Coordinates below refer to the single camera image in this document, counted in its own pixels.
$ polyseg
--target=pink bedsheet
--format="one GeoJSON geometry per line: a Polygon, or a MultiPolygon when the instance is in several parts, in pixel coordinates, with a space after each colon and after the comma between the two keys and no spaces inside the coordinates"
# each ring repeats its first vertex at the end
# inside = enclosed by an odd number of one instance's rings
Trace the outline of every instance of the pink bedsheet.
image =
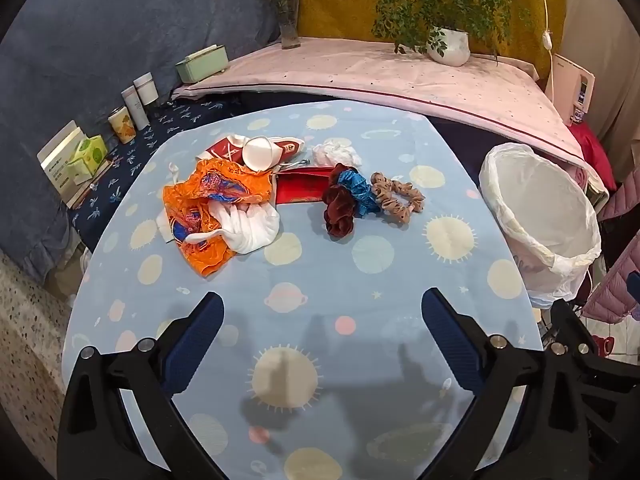
{"type": "Polygon", "coordinates": [[[471,57],[459,68],[413,52],[394,54],[389,43],[304,38],[231,62],[224,73],[177,89],[173,97],[229,90],[301,91],[369,102],[471,124],[523,142],[559,160],[597,173],[551,102],[527,73],[506,63],[471,57]]]}

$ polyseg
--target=white cable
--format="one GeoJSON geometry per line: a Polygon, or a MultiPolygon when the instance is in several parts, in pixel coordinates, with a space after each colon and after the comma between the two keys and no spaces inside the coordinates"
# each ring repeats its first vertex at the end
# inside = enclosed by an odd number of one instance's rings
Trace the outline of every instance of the white cable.
{"type": "Polygon", "coordinates": [[[551,32],[549,31],[549,10],[545,3],[545,31],[542,33],[542,44],[549,52],[549,60],[551,62],[551,72],[549,73],[549,83],[551,84],[551,104],[554,103],[554,58],[551,54],[553,44],[551,43],[551,32]]]}

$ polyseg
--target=mint green box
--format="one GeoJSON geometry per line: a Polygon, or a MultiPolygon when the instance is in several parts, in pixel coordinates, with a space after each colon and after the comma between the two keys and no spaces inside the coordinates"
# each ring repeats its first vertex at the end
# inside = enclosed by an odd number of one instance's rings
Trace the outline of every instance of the mint green box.
{"type": "Polygon", "coordinates": [[[175,67],[183,83],[202,81],[229,66],[224,45],[211,45],[185,57],[175,67]]]}

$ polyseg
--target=blue satin scrunchie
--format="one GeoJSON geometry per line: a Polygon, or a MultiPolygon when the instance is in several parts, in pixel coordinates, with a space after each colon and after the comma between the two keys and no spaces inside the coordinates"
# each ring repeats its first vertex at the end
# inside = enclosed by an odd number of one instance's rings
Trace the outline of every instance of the blue satin scrunchie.
{"type": "Polygon", "coordinates": [[[356,200],[358,206],[356,216],[362,217],[367,213],[380,211],[376,197],[371,191],[371,185],[361,174],[353,170],[345,170],[338,177],[338,184],[348,189],[356,200]]]}

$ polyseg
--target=trash bin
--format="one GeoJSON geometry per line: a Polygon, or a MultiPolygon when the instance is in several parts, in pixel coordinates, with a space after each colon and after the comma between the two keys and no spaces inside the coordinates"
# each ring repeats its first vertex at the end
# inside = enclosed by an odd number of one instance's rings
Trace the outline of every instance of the trash bin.
{"type": "Polygon", "coordinates": [[[572,300],[600,254],[596,212],[557,164],[524,144],[492,149],[480,189],[513,254],[531,303],[572,300]]]}

